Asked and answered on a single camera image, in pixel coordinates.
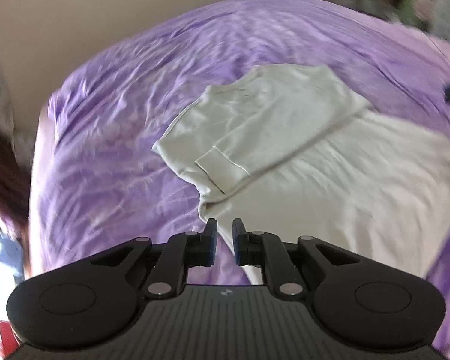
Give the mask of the purple floral bed cover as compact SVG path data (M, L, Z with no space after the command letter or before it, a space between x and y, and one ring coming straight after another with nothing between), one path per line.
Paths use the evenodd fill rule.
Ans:
M197 189L170 170L153 144L209 85L257 65L294 63L335 74L370 102L380 120L406 124L394 146L382 138L380 167L397 170L411 135L424 127L439 144L427 158L441 174L404 174L356 189L365 158L312 157L307 173L277 169L235 208L248 228L293 240L302 230L347 249L428 275L447 316L436 347L450 358L450 43L320 0L229 0L191 11L122 41L73 72L49 100L36 142L31 192L34 273L46 272L137 236L162 242L198 230Z

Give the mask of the brown patterned curtain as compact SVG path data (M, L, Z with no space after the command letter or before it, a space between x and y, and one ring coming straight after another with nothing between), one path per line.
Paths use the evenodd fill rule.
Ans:
M22 248L24 275L30 275L29 204L31 172L17 164L12 143L0 132L0 219Z

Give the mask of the white Nevada t-shirt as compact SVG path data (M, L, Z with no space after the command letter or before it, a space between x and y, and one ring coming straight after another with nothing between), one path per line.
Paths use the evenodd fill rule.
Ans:
M450 139L376 112L327 66L257 66L209 86L153 151L227 245L241 219L425 276L450 236Z

